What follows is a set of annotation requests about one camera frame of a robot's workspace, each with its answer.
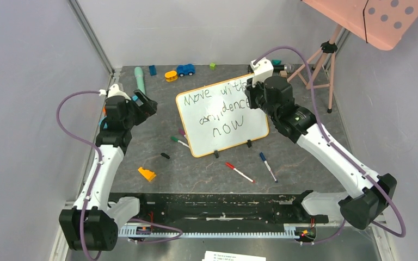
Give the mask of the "orange framed whiteboard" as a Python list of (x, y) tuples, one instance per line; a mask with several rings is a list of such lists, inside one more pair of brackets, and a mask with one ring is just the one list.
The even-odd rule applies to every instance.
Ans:
[(253, 76), (246, 74), (176, 96), (193, 157), (207, 156), (269, 134), (265, 113), (251, 109), (244, 93), (247, 81)]

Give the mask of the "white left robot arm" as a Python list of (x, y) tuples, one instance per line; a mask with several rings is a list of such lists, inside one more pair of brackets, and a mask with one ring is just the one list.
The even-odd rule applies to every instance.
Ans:
[(114, 90), (100, 90), (98, 94), (106, 96), (106, 117), (95, 142), (62, 129), (95, 150), (94, 163), (80, 195), (71, 209), (63, 209), (59, 216), (67, 244), (76, 251), (111, 251), (119, 230), (131, 218), (140, 222), (149, 216), (149, 206), (136, 197), (122, 197), (112, 207), (108, 200), (116, 171), (132, 139), (131, 130), (156, 113), (157, 102), (141, 90), (135, 90), (132, 97)]

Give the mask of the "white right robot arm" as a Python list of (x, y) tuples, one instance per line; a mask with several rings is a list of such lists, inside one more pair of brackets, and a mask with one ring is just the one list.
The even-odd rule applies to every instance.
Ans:
[(312, 154), (342, 184), (348, 195), (337, 204), (348, 223), (357, 229), (375, 223), (393, 198), (397, 186), (393, 175), (368, 168), (333, 139), (314, 113), (295, 103), (285, 78), (248, 79), (244, 93), (251, 109), (262, 110), (281, 135)]

